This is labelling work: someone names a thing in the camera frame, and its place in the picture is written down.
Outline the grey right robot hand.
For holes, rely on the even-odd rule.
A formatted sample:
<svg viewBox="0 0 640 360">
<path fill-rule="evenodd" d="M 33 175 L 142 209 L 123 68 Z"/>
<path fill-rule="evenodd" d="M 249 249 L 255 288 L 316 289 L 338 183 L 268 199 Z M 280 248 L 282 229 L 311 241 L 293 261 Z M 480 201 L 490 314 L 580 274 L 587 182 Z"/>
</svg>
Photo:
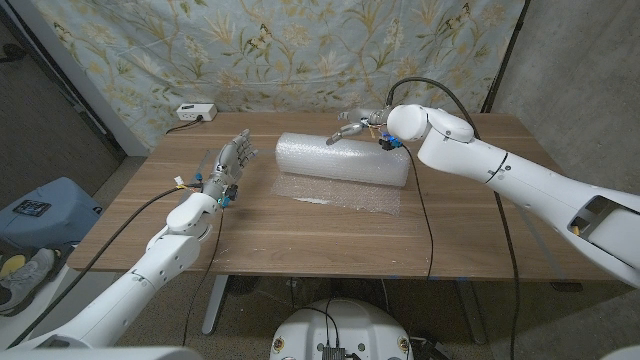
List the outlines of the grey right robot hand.
<svg viewBox="0 0 640 360">
<path fill-rule="evenodd" d="M 345 137 L 360 135 L 366 128 L 385 126 L 389 113 L 389 108 L 379 110 L 355 108 L 341 112 L 338 119 L 345 121 L 346 124 L 326 140 L 326 145 L 331 146 Z"/>
</svg>

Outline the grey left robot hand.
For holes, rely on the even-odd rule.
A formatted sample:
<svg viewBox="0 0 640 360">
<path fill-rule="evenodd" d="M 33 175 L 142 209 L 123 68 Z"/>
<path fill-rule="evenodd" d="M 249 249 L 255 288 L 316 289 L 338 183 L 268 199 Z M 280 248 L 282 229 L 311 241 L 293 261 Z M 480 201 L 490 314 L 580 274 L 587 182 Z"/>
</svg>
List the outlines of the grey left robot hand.
<svg viewBox="0 0 640 360">
<path fill-rule="evenodd" d="M 229 186 L 239 181 L 243 168 L 257 153 L 251 142 L 250 130 L 244 129 L 222 147 L 202 192 L 215 200 L 220 199 Z"/>
</svg>

